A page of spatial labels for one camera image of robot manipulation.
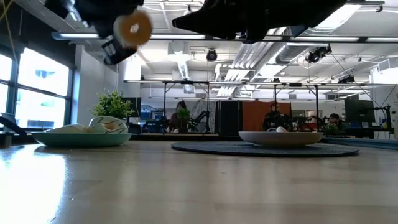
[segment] potted plant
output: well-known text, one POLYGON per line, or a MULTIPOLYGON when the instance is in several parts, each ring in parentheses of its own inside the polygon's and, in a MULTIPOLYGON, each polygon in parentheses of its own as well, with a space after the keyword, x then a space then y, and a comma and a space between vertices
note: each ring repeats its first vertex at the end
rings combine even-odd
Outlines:
POLYGON ((91 114, 94 116, 112 116, 117 119, 127 119, 134 111, 131 102, 123 99, 123 92, 114 90, 112 93, 98 94, 98 104, 94 105, 91 114))
POLYGON ((328 123, 323 127, 323 133, 327 136, 332 136, 337 134, 338 127, 335 124, 328 123))
POLYGON ((191 114, 189 110, 180 108, 177 111, 177 117, 180 120, 180 128, 178 129, 179 133, 187 133, 188 132, 188 121, 191 118, 191 114))

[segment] teal bowl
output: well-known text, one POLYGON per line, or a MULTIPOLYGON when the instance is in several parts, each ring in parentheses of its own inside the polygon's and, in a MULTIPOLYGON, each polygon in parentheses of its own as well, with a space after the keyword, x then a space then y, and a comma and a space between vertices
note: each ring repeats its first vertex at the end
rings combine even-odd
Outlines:
POLYGON ((45 133, 34 132, 33 138, 50 147, 110 147, 130 140, 131 134, 45 133))

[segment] table surface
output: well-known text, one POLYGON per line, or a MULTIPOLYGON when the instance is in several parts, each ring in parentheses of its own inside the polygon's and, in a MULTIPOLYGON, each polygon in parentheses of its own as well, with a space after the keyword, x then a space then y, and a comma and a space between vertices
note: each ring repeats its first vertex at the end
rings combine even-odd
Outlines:
POLYGON ((397 223, 398 152, 324 159, 0 149, 0 223, 397 223))

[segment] person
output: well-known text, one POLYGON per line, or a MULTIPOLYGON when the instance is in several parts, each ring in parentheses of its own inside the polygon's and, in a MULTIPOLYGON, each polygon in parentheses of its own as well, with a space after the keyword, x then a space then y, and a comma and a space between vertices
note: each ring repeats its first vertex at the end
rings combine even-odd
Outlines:
POLYGON ((181 121, 177 115, 177 112, 180 109, 187 109, 187 105, 185 104, 184 101, 180 101, 179 103, 177 103, 175 113, 172 115, 172 117, 170 119, 170 123, 169 123, 169 131, 170 132, 180 132, 180 133, 187 132, 188 122, 181 121))
POLYGON ((338 116, 338 114, 335 114, 335 113, 332 113, 332 114, 329 116, 329 123, 330 123, 330 124, 336 125, 337 128, 338 128, 340 131, 343 131, 343 130, 346 129, 347 126, 348 126, 343 120, 340 120, 340 116, 338 116))
POLYGON ((266 114, 264 121, 262 122, 262 128, 264 131, 270 129, 277 129, 278 127, 283 127, 285 129, 291 129, 291 124, 289 122, 289 116, 282 114, 279 110, 279 105, 275 103, 271 104, 271 112, 266 114))

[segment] orange wall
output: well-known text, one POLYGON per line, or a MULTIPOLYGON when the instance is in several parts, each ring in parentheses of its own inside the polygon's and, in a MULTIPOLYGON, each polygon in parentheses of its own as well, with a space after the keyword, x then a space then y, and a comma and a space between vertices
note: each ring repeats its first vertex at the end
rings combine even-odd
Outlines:
MULTIPOLYGON (((267 113, 271 112, 274 102, 243 102, 243 131, 263 131, 262 123, 267 113)), ((291 115, 290 103, 278 103, 277 110, 282 114, 291 115)))

